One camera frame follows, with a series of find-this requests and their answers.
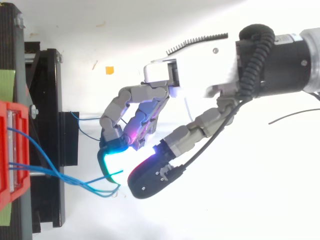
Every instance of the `red clamp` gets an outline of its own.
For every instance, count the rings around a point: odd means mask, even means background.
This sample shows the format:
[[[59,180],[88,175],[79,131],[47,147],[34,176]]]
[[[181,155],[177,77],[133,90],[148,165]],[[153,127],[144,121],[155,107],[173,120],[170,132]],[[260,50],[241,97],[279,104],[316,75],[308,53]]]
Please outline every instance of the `red clamp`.
[[[28,107],[0,101],[0,211],[30,188],[29,171],[9,170],[9,162],[30,164],[29,140],[7,128],[29,135]]]

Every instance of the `white background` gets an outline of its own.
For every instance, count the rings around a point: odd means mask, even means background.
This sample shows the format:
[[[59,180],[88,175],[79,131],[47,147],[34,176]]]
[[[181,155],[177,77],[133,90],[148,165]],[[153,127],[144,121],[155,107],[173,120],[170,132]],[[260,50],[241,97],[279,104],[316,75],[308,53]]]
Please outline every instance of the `white background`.
[[[82,117],[99,116],[119,89],[143,80],[145,64],[187,38],[229,32],[236,39],[253,23],[269,25],[276,35],[320,27],[320,8],[311,0],[13,2],[24,13],[25,41],[41,41],[42,49],[63,54],[63,110],[80,111]],[[114,66],[113,75],[106,75],[106,66]],[[189,104],[196,116],[215,101],[190,98]],[[319,105],[305,93],[254,100],[182,177],[145,200],[133,198],[125,186],[117,197],[104,199],[66,185],[65,224],[55,229],[42,224],[34,239],[320,239],[320,112],[268,125]],[[173,112],[178,117],[173,119]],[[171,99],[149,146],[188,121],[183,101]],[[83,129],[98,137],[99,124],[87,124]],[[66,174],[84,181],[100,177],[98,149],[81,134],[78,166],[67,167]],[[97,186],[114,187],[105,181]]]

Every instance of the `metal rod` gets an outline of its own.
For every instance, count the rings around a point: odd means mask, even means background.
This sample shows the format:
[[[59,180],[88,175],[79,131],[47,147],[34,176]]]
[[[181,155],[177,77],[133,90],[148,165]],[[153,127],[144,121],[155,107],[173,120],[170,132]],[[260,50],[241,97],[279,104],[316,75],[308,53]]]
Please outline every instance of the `metal rod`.
[[[36,54],[35,53],[26,53],[24,54],[24,62],[26,64],[32,64],[35,59]]]
[[[37,172],[37,171],[31,171],[30,177],[39,177],[39,176],[45,176],[43,172]]]

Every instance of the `black metal frame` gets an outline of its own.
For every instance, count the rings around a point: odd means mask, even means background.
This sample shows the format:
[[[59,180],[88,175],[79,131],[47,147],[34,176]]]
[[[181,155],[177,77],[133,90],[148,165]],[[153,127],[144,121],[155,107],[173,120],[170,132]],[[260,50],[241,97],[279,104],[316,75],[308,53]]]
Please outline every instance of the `black metal frame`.
[[[21,12],[12,3],[0,6],[0,69],[15,70],[13,101],[28,106],[24,58],[23,21],[18,22]],[[13,201],[10,226],[0,227],[0,239],[32,240],[31,195]]]
[[[36,119],[29,117],[29,135],[63,173],[65,166],[78,164],[79,130],[77,120],[62,112],[60,54],[55,49],[40,51],[39,42],[24,43],[20,14],[12,3],[0,6],[0,69],[15,70],[13,101],[37,107]],[[32,64],[25,64],[25,51],[36,53]],[[47,166],[32,144],[30,164]],[[52,222],[53,227],[64,224],[64,183],[55,177],[32,176],[31,188],[12,202],[10,226],[0,227],[0,239],[32,240],[32,233],[39,233],[44,222]]]
[[[35,51],[34,42],[25,42],[25,52]],[[60,173],[65,166],[78,164],[78,124],[69,112],[62,112],[60,54],[56,49],[35,52],[32,64],[26,63],[26,81],[33,104],[39,110],[30,119],[30,135]],[[44,158],[30,147],[30,164],[47,167]],[[61,227],[65,218],[65,187],[56,177],[31,177],[32,231],[41,232],[40,223]]]

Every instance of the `small orange object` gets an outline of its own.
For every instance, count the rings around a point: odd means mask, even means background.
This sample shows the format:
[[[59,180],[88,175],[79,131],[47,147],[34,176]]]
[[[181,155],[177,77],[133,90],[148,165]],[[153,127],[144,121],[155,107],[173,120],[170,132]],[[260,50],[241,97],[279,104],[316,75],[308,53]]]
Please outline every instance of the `small orange object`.
[[[115,68],[113,66],[106,66],[105,67],[105,73],[107,75],[114,74],[114,72],[115,72]]]

